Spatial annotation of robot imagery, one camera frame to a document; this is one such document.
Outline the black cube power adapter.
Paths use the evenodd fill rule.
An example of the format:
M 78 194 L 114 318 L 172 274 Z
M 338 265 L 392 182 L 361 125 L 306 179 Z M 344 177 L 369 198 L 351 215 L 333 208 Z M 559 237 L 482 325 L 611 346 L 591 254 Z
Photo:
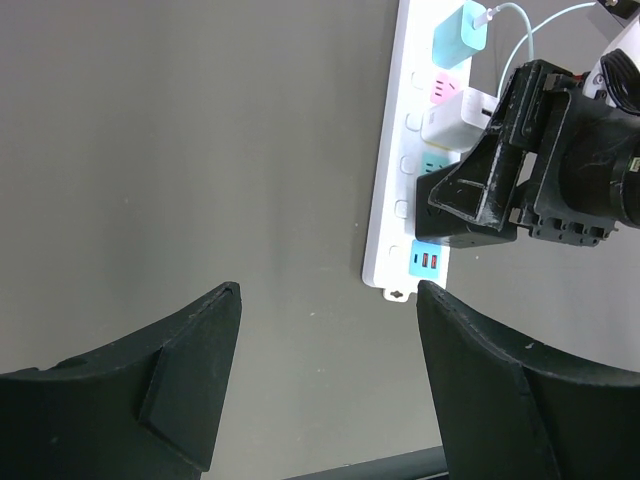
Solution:
M 451 248 L 475 248 L 499 245 L 517 240 L 517 227 L 507 223 L 500 230 L 470 224 L 428 203 L 431 189 L 455 167 L 448 165 L 420 176 L 416 185 L 415 237 Z

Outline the white power strip coloured sockets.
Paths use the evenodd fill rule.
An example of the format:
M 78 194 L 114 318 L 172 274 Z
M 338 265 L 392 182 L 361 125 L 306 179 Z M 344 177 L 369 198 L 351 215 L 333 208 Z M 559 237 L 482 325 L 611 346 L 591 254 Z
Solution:
M 446 86 L 469 84 L 471 61 L 442 69 L 432 62 L 433 33 L 461 1 L 401 1 L 386 90 L 383 123 L 362 267 L 362 281 L 385 300 L 406 302 L 421 279 L 414 261 L 416 182 L 436 166 L 460 159 L 422 140 L 424 114 Z

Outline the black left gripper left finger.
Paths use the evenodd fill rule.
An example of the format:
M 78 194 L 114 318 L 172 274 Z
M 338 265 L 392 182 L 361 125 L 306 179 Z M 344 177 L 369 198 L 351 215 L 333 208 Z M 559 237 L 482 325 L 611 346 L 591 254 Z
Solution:
M 212 465 L 242 314 L 226 282 L 168 317 L 1 377 L 5 479 L 198 479 Z

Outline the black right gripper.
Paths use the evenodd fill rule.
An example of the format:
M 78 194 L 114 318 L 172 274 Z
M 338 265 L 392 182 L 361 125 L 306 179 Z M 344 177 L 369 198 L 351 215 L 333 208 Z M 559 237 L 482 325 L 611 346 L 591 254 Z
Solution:
M 618 224 L 638 228 L 639 118 L 601 94 L 585 96 L 582 86 L 581 76 L 543 60 L 518 67 L 501 104 L 522 106 L 522 118 L 492 121 L 429 203 L 496 230 L 495 244 L 525 229 L 537 240 L 595 247 Z M 535 156 L 531 175 L 517 184 L 527 153 Z

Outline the teal USB charger plug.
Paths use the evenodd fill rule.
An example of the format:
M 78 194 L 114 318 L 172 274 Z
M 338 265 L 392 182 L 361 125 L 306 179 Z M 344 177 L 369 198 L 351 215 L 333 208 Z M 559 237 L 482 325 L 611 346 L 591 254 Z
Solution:
M 452 69 L 486 47 L 487 8 L 465 1 L 434 30 L 432 61 L 442 69 Z

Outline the white square charger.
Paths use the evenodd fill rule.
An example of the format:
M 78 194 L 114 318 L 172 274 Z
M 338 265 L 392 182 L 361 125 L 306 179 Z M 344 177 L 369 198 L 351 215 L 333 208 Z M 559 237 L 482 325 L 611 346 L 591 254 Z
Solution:
M 438 148 L 465 153 L 479 141 L 499 100 L 474 88 L 465 88 L 423 115 L 420 136 Z

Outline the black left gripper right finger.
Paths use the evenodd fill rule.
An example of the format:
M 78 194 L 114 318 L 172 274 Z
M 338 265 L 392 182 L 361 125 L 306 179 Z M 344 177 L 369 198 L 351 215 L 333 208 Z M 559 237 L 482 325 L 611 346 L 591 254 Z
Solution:
M 430 281 L 416 307 L 450 478 L 638 478 L 638 373 L 537 341 Z

